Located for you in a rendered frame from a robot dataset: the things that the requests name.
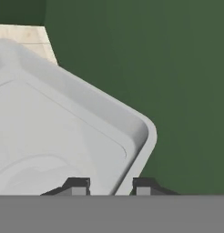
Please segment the green cabinet panel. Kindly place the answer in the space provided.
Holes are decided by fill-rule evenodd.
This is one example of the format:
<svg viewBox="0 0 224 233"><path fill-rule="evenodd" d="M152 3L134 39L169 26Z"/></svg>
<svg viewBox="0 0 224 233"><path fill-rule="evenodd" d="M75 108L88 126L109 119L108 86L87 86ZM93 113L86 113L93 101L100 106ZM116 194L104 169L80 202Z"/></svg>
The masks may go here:
<svg viewBox="0 0 224 233"><path fill-rule="evenodd" d="M44 26L60 66L154 122L143 176L224 195L224 0L0 0L0 24Z"/></svg>

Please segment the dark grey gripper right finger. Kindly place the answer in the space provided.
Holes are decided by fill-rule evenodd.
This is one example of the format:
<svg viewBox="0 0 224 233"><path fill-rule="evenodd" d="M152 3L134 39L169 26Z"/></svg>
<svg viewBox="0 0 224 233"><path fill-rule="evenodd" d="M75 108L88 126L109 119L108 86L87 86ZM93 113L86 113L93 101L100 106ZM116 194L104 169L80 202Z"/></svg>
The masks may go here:
<svg viewBox="0 0 224 233"><path fill-rule="evenodd" d="M133 196L177 195L177 192L162 187L153 177L134 177Z"/></svg>

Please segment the white rounded basin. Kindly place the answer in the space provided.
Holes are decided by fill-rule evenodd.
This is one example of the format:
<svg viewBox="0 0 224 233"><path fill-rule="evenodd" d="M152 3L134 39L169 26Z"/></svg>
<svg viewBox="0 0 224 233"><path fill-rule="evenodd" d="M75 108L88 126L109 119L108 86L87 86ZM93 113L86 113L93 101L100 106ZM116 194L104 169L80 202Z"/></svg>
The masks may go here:
<svg viewBox="0 0 224 233"><path fill-rule="evenodd" d="M127 195L157 143L154 123L28 48L0 39L0 196L87 177Z"/></svg>

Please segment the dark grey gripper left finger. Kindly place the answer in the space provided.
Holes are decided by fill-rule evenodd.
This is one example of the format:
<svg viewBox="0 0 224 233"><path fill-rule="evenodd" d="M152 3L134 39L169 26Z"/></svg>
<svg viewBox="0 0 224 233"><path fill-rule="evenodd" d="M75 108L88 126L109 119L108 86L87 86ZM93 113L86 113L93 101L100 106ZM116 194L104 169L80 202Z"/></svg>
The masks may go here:
<svg viewBox="0 0 224 233"><path fill-rule="evenodd" d="M61 187L43 193L43 196L89 196L89 177L69 177Z"/></svg>

